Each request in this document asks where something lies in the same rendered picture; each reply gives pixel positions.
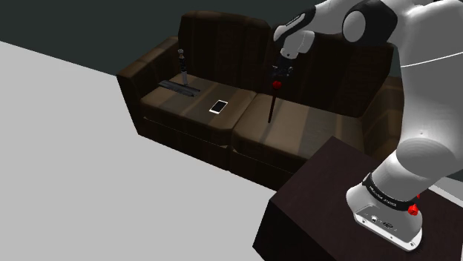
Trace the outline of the dark grey flat remote control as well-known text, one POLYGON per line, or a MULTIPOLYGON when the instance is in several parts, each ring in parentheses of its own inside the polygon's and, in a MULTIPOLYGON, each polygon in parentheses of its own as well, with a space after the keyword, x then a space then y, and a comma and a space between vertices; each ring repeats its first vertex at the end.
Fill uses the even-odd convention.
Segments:
POLYGON ((200 93, 199 89, 196 89, 194 87, 190 87, 188 85, 182 85, 176 82, 168 81, 168 80, 163 80, 159 83, 159 86, 172 90, 174 92, 180 93, 185 96, 196 96, 200 93))

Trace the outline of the grey striped figure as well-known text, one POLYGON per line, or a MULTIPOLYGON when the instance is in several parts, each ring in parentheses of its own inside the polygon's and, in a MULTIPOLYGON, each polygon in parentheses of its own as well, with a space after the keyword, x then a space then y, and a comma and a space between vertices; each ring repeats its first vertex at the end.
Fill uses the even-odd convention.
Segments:
POLYGON ((186 63, 185 63, 185 57, 183 55, 184 51, 183 49, 179 49, 177 52, 179 54, 180 72, 183 78, 183 84, 188 85, 186 63))

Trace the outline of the dark robot stand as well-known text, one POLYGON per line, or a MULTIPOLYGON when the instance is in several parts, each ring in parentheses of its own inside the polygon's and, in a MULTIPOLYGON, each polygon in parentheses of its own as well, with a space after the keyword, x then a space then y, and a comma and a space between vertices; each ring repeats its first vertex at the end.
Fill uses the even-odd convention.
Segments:
POLYGON ((378 161, 330 138, 269 200, 253 248, 264 261, 463 261, 463 207, 421 193, 423 237, 406 252, 361 227, 346 192, 378 161))

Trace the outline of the dark stick with red knob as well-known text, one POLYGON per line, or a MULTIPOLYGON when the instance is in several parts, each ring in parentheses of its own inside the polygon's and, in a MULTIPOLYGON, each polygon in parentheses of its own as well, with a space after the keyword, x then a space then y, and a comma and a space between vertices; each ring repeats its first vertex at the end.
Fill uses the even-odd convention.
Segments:
POLYGON ((278 97, 279 90, 281 89, 282 82, 274 80, 272 83, 272 102, 269 109, 268 123, 272 121, 272 115, 275 108, 276 98, 278 97))

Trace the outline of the white smartphone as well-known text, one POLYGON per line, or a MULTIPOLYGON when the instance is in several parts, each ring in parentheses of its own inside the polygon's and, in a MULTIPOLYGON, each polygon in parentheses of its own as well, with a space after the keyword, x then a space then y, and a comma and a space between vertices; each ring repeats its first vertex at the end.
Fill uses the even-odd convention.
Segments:
POLYGON ((219 114, 225 106, 227 106, 228 102, 223 100, 217 100, 212 107, 208 110, 210 113, 219 114))

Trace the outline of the dark brown leather sofa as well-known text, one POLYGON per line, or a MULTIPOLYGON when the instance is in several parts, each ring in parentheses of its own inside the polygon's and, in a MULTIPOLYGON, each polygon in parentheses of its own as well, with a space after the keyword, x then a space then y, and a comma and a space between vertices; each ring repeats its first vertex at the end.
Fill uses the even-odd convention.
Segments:
POLYGON ((383 160, 400 137, 404 95, 390 75, 391 44, 358 47, 339 34, 318 34, 276 98, 272 66, 280 52, 261 19, 192 10, 167 38, 118 72, 117 80, 140 136, 277 190, 330 138, 383 160), (185 96, 159 86, 183 85, 185 96), (208 110, 228 102, 219 113, 208 110))

